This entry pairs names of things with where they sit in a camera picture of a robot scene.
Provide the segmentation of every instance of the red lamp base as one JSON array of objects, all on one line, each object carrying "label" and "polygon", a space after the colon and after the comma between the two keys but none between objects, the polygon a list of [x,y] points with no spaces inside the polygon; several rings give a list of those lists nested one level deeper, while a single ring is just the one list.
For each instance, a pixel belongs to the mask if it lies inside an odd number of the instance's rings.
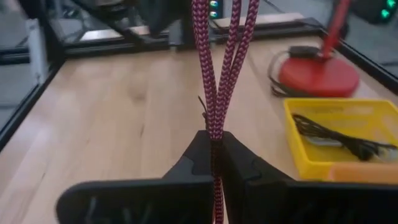
[{"label": "red lamp base", "polygon": [[349,97],[359,84],[359,75],[346,62],[331,58],[288,58],[280,68],[279,81],[294,90],[320,97]]}]

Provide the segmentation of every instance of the yellow basket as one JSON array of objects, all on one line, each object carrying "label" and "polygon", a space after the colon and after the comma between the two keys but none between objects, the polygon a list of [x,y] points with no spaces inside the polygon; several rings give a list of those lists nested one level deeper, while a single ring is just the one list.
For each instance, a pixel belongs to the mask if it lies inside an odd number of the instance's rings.
[{"label": "yellow basket", "polygon": [[302,179],[327,180],[334,163],[359,160],[345,148],[309,143],[299,134],[293,113],[348,136],[398,146],[398,110],[389,101],[294,98],[284,106],[287,138]]}]

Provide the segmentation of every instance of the black cord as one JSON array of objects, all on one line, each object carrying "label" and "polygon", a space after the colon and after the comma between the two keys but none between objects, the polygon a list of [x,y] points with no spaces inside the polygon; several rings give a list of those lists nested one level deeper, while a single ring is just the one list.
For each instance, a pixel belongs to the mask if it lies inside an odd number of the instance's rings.
[{"label": "black cord", "polygon": [[381,149],[397,150],[397,146],[392,144],[382,144],[366,139],[350,137],[323,127],[302,115],[293,114],[292,116],[301,135],[339,141],[361,161],[368,161],[373,156],[380,156],[382,153]]},{"label": "black cord", "polygon": [[398,66],[398,61],[391,61],[391,62],[381,62],[380,65],[382,66]]},{"label": "black cord", "polygon": [[274,69],[275,69],[275,64],[277,63],[278,59],[281,58],[281,56],[287,54],[289,51],[284,50],[281,51],[279,53],[276,53],[272,58],[271,61],[268,65],[268,69],[267,69],[267,74],[268,74],[268,78],[271,81],[271,93],[276,96],[276,97],[311,97],[314,98],[316,96],[312,96],[308,93],[302,92],[302,91],[297,91],[294,90],[290,87],[287,87],[283,84],[281,84],[280,82],[278,82],[277,80],[275,80],[272,77],[272,74],[274,73]]}]

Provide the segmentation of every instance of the wooden table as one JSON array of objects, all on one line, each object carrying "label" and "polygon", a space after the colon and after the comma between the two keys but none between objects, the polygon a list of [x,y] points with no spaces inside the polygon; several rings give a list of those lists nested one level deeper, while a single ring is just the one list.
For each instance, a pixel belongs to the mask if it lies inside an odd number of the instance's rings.
[{"label": "wooden table", "polygon": [[[253,42],[225,130],[297,178],[282,100],[270,94],[270,58],[319,38]],[[224,48],[213,49],[217,78]],[[355,97],[398,98],[358,69]],[[86,180],[161,177],[204,128],[196,52],[149,52],[68,61],[0,154],[0,223],[56,223],[60,194]]]}]

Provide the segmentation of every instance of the braided cable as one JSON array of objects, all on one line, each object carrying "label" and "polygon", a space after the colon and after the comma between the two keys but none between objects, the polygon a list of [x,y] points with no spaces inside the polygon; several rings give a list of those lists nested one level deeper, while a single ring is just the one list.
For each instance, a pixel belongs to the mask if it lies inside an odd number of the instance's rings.
[{"label": "braided cable", "polygon": [[221,70],[220,85],[215,81],[213,61],[211,59],[209,33],[208,33],[208,0],[192,0],[193,31],[198,49],[203,87],[206,98],[206,129],[211,139],[211,171],[214,177],[214,216],[216,224],[224,222],[223,188],[219,167],[217,166],[217,153],[222,147],[223,125],[231,100],[233,88],[238,79],[243,60],[248,51],[257,17],[259,0],[251,0],[248,16],[246,18],[242,41],[239,43],[235,58],[234,48],[238,41],[238,27],[241,13],[241,0],[233,0],[233,11],[229,26],[229,37]]},{"label": "braided cable", "polygon": [[228,106],[231,101],[232,93],[234,91],[236,81],[238,80],[239,73],[242,69],[244,59],[248,52],[249,43],[253,37],[254,26],[256,25],[259,4],[260,4],[259,0],[250,0],[249,2],[248,16],[246,17],[246,22],[244,23],[242,40],[239,43],[238,49],[236,51],[236,55],[231,67],[231,74],[229,75],[229,80],[227,82],[228,88],[225,91],[225,108],[223,110],[223,117],[221,118],[222,121],[221,128],[224,126],[226,112],[228,110]]}]

